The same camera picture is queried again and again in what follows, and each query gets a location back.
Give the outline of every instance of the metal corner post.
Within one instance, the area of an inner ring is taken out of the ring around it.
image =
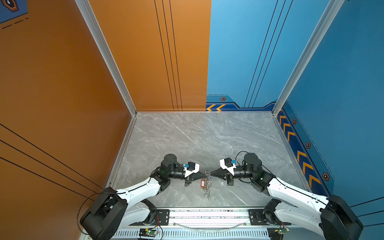
[[[127,86],[124,83],[124,80],[121,76],[119,68],[115,62],[115,59],[113,58],[111,50],[99,26],[99,23],[97,22],[96,16],[93,13],[91,4],[89,3],[88,0],[75,0],[75,2],[89,28],[89,31],[93,36],[93,39],[95,40],[99,48],[101,55],[104,58],[105,64],[107,65],[109,71],[111,72],[111,75],[120,91],[120,94],[123,97],[129,112],[131,113],[131,116],[134,117],[137,113],[135,105],[133,104],[133,101],[131,96],[129,95]]]
[[[280,109],[283,107],[285,101],[288,99],[288,96],[291,94],[292,89],[295,87],[297,81],[299,80],[301,74],[303,73],[305,67],[310,61],[313,53],[319,46],[321,40],[323,39],[325,33],[327,32],[329,26],[331,25],[333,19],[336,17],[341,6],[345,0],[330,0],[327,7],[325,8],[323,15],[321,16],[319,22],[316,25],[315,30],[313,31],[311,38],[309,39],[307,45],[304,48],[303,53],[301,54],[299,61],[297,62],[295,68],[293,69],[290,77],[288,78],[287,83],[285,84],[279,99],[272,109],[272,114],[277,116]]]

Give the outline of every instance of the marble surface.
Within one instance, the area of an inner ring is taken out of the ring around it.
[[[248,151],[276,176],[303,189],[278,131],[270,112],[139,113],[113,187],[145,180],[168,153],[180,164],[193,161],[201,172],[211,172],[220,167],[220,159],[235,159],[238,152]],[[244,154],[238,156],[240,163]],[[184,187],[184,180],[172,179],[164,192],[149,200],[157,207],[265,206],[270,200],[250,184],[238,179],[234,183],[227,186],[213,177],[207,199],[199,180]]]

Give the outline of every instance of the robotic arm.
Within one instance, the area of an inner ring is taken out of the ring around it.
[[[243,166],[235,163],[230,158],[222,159],[220,168],[210,175],[226,180],[231,186],[234,179],[250,178],[258,192],[271,196],[262,216],[267,224],[289,222],[316,232],[326,240],[358,240],[363,225],[342,198],[316,195],[284,182],[263,170],[261,160],[254,153],[244,156]],[[206,178],[199,168],[193,162],[181,165],[175,155],[167,154],[161,166],[145,181],[116,191],[106,188],[104,192],[108,194],[101,194],[96,199],[80,224],[94,240],[110,239],[119,228],[135,222],[151,224],[156,207],[146,198],[164,191],[170,178],[185,179],[185,186]]]

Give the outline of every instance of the orange wall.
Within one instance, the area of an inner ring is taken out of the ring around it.
[[[211,1],[90,3],[138,111],[205,110]]]
[[[129,111],[75,1],[28,1],[28,12],[0,24],[0,123],[104,187]],[[0,139],[101,190],[2,126]],[[3,142],[0,157],[84,196],[93,193]],[[78,239],[76,214],[85,197],[3,159],[0,178],[1,239]]]

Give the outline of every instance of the yellow chevron arrow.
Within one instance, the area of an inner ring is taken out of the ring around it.
[[[285,118],[285,119],[286,119],[286,116],[283,116],[283,115],[280,116],[280,125],[281,125],[281,119],[282,119],[282,118]]]
[[[297,151],[297,161],[300,162],[300,155],[301,156],[304,156],[304,157],[307,157],[307,155],[303,152],[300,152],[300,151]]]
[[[284,126],[283,131],[284,131],[284,133],[285,133],[285,127],[290,127],[291,125],[289,125],[288,123],[284,123],[283,126]]]
[[[288,138],[288,142],[289,142],[289,136],[290,135],[294,135],[294,136],[296,136],[296,134],[294,133],[294,132],[290,132],[290,131],[288,131],[288,136],[287,136],[287,138]]]
[[[303,173],[304,173],[304,175],[305,175],[305,167],[309,167],[310,169],[313,170],[313,167],[312,167],[311,165],[309,165],[309,164],[306,163],[306,162],[303,162]]]
[[[319,184],[321,184],[321,182],[320,182],[319,179],[315,178],[314,176],[312,176],[312,175],[310,174],[310,187],[311,187],[311,188],[312,188],[312,180],[315,180],[316,182],[318,182]]]
[[[216,104],[212,104],[209,108],[207,108],[208,111],[212,111],[211,107],[215,106]]]
[[[224,107],[225,104],[221,105],[220,107],[216,108],[217,111],[221,111],[220,108]]]

